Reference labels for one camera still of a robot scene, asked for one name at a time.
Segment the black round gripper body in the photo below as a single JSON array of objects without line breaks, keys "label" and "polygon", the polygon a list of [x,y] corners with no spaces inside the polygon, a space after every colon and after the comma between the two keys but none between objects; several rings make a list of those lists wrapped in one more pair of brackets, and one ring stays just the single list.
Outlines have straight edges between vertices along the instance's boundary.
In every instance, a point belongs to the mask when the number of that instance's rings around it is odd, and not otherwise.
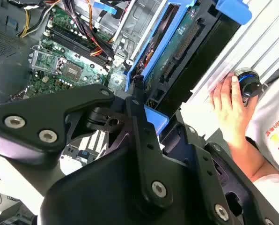
[{"label": "black round gripper body", "polygon": [[174,225],[174,195],[164,176],[164,154],[152,153],[147,166],[132,147],[123,147],[59,180],[47,193],[43,225]]}]

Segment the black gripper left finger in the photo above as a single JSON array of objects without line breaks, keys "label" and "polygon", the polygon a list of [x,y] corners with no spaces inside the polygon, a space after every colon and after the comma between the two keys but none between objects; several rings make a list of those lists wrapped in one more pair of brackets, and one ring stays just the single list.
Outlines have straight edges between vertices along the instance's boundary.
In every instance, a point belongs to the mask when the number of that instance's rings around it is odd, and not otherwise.
[{"label": "black gripper left finger", "polygon": [[155,128],[147,121],[143,97],[138,84],[126,98],[92,84],[2,104],[0,155],[31,166],[53,168],[70,142],[101,130],[109,135],[106,155],[132,147],[138,163],[147,166],[147,159],[153,155],[141,144],[151,143],[161,151]]}]

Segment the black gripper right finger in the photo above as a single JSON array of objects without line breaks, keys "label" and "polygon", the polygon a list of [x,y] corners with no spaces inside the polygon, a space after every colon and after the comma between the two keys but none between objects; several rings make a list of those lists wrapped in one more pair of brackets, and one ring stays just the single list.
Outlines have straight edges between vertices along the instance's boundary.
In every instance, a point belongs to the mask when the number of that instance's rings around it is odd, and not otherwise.
[{"label": "black gripper right finger", "polygon": [[224,149],[175,112],[161,132],[176,225],[279,225],[279,213]]}]

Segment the person's bare hand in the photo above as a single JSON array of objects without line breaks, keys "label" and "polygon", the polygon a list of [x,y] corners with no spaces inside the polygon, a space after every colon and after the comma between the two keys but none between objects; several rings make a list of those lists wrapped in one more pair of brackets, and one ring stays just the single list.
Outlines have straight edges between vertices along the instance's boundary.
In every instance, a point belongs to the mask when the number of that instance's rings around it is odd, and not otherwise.
[{"label": "person's bare hand", "polygon": [[232,145],[242,145],[246,140],[245,132],[256,108],[258,97],[243,104],[238,78],[229,73],[217,84],[209,96],[212,109],[219,122],[223,138]]}]

